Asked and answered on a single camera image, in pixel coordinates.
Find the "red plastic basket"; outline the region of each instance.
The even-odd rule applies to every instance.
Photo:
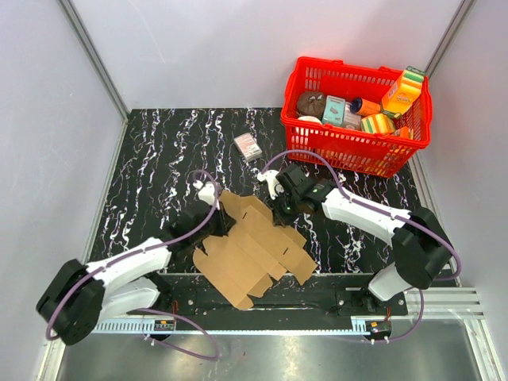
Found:
[[[299,121],[296,103],[300,94],[306,90],[322,91],[349,102],[356,97],[381,102],[381,98],[401,73],[400,70],[388,67],[371,69],[346,65],[342,61],[298,58],[296,68],[287,82],[282,112],[288,149],[316,152],[333,167],[382,177],[393,176],[418,149],[423,149],[430,143],[432,99],[427,78],[417,101],[400,119],[394,121],[398,128],[404,125],[412,128],[413,140]],[[321,164],[311,155],[290,154],[289,157]]]

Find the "cardboard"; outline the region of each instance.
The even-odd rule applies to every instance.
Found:
[[[305,238],[295,229],[274,226],[272,213],[255,196],[241,197],[223,191],[225,212],[237,223],[227,237],[203,240],[206,253],[196,249],[196,268],[236,308],[253,306],[250,296],[260,298],[286,271],[304,284],[317,265],[302,249]]]

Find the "white wall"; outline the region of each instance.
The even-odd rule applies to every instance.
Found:
[[[35,305],[81,257],[121,119],[54,0],[0,2],[0,379],[32,379]]]
[[[460,0],[74,0],[130,108],[281,106],[299,56],[425,68]]]
[[[430,81],[433,142],[422,153],[447,233],[476,287],[508,371],[508,2],[476,2]]]

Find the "gray floor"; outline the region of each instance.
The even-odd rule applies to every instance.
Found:
[[[398,331],[409,328],[409,322],[394,324]],[[211,354],[203,337],[169,340]],[[141,337],[90,335],[67,348],[58,380],[480,380],[458,321],[425,321],[407,340],[373,347],[337,337],[218,340],[222,358],[212,363],[151,347]]]

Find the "black marble table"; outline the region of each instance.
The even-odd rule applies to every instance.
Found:
[[[134,110],[129,119],[113,182],[102,212],[90,260],[100,260],[158,235],[165,221],[196,199],[187,182],[194,169],[216,176],[225,188],[241,195],[267,197],[256,174],[286,148],[280,109]],[[233,138],[251,133],[263,157],[247,164]],[[280,160],[273,169],[287,165]],[[322,166],[303,164],[313,176],[331,179]],[[346,188],[397,208],[415,210],[416,187],[406,165],[392,179],[339,171]],[[391,249],[381,240],[344,223],[301,216],[294,227],[306,239],[306,251],[317,271],[373,272],[391,262]],[[173,260],[167,272],[195,272],[190,256]]]

